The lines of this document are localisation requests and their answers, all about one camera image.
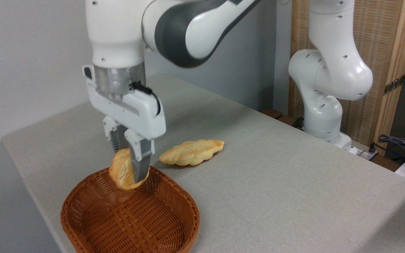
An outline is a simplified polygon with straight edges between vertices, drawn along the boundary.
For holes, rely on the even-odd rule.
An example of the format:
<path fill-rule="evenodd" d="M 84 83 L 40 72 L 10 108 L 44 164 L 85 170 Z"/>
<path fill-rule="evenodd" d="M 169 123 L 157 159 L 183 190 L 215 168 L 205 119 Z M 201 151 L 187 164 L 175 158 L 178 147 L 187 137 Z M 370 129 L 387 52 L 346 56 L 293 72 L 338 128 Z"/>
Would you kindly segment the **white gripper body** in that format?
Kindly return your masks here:
<path fill-rule="evenodd" d="M 164 109 L 151 88 L 146 87 L 145 67 L 83 67 L 92 106 L 148 140 L 166 132 Z"/>

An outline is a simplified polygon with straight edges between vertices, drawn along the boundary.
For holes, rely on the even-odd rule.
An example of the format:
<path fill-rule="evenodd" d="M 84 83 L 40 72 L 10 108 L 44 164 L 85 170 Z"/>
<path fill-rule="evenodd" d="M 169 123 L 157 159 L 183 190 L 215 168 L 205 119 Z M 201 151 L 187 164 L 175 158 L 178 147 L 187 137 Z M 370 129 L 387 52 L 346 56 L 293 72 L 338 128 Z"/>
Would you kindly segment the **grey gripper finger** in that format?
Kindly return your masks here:
<path fill-rule="evenodd" d="M 129 144 L 134 180 L 136 183 L 144 180 L 150 168 L 150 158 L 155 152 L 154 140 L 140 136 L 132 129 L 125 131 L 125 139 Z"/>
<path fill-rule="evenodd" d="M 116 122 L 110 116 L 106 116 L 103 119 L 103 128 L 106 139 L 111 143 L 115 153 L 120 149 L 129 148 L 129 144 L 125 139 L 126 127 Z"/>

